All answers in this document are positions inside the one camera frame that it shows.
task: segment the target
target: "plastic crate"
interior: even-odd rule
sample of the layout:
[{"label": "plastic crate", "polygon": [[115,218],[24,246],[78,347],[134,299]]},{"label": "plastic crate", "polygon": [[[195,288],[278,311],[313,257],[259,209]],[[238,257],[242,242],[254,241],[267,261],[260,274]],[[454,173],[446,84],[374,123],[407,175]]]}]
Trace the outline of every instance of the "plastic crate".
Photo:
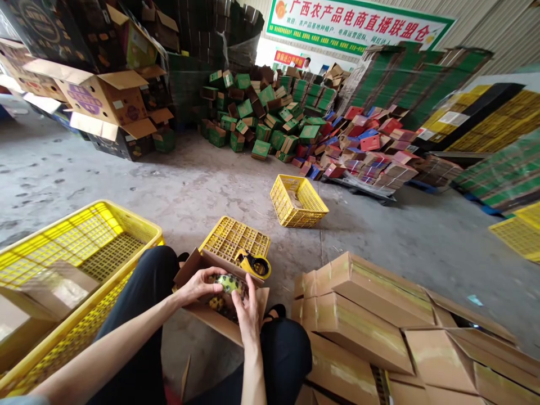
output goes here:
[{"label": "plastic crate", "polygon": [[0,284],[7,288],[56,260],[105,281],[0,380],[0,397],[31,391],[89,346],[141,254],[164,244],[159,226],[99,200],[0,251]]},{"label": "plastic crate", "polygon": [[525,208],[521,208],[514,212],[514,214],[525,221],[526,224],[540,231],[540,202],[535,202]]},{"label": "plastic crate", "polygon": [[[303,208],[296,208],[287,193],[294,191]],[[280,225],[289,228],[313,228],[328,213],[328,208],[306,178],[278,174],[270,191]]]},{"label": "plastic crate", "polygon": [[270,238],[267,235],[231,217],[221,217],[199,250],[206,249],[231,263],[236,263],[235,257],[240,249],[266,257],[269,248]]},{"label": "plastic crate", "polygon": [[540,263],[540,230],[519,217],[492,225],[489,229],[525,259]]}]

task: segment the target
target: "person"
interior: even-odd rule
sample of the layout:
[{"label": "person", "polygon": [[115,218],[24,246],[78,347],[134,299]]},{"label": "person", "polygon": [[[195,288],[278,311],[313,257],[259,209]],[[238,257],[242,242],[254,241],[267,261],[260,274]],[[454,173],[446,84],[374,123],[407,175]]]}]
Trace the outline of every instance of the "person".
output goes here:
[{"label": "person", "polygon": [[304,71],[311,73],[311,67],[309,67],[310,64],[311,64],[311,58],[307,57],[304,62]]},{"label": "person", "polygon": [[[169,246],[144,252],[96,340],[25,397],[1,405],[167,404],[161,369],[162,325],[179,308],[199,297],[219,293],[221,284],[206,283],[226,271],[199,270],[172,293],[173,277],[187,258]],[[242,301],[233,293],[244,362],[213,388],[186,402],[199,404],[294,404],[312,368],[306,331],[274,306],[259,334],[255,286]]]}]

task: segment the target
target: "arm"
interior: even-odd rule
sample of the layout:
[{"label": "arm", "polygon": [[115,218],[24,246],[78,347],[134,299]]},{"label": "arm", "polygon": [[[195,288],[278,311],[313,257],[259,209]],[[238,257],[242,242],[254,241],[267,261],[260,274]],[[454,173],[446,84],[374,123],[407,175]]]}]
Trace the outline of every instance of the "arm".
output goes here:
[{"label": "arm", "polygon": [[266,405],[263,354],[260,349],[259,312],[255,297],[255,285],[246,275],[249,297],[242,302],[236,291],[232,293],[244,344],[244,380],[242,382],[242,405]]},{"label": "arm", "polygon": [[87,403],[174,312],[204,294],[223,290],[220,284],[205,283],[212,274],[226,274],[226,271],[217,267],[199,270],[173,295],[87,347],[30,395],[46,397],[51,405]]}]

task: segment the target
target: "red sign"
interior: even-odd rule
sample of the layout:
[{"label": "red sign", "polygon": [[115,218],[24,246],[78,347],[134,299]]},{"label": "red sign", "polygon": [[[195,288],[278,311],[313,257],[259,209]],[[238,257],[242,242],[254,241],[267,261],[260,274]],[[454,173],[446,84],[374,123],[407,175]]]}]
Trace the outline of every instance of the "red sign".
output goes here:
[{"label": "red sign", "polygon": [[305,63],[305,58],[281,51],[276,52],[274,60],[284,65],[290,65],[291,62],[294,62],[296,68],[303,68]]}]

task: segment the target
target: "white wall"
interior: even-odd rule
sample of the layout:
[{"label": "white wall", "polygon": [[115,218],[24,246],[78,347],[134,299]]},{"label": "white wall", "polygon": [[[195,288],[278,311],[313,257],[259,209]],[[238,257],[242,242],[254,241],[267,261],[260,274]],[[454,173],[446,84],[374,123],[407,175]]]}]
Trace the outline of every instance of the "white wall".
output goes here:
[{"label": "white wall", "polygon": [[332,65],[334,62],[337,62],[341,68],[345,71],[352,69],[356,64],[347,62],[344,60],[336,59],[329,55],[323,55],[322,53],[310,52],[305,49],[296,48],[291,45],[285,45],[280,42],[272,41],[267,38],[260,38],[259,46],[257,48],[257,60],[256,64],[259,66],[267,65],[272,66],[274,63],[279,63],[274,60],[276,56],[276,51],[287,52],[292,55],[310,57],[311,58],[311,72],[319,73],[322,65]]}]

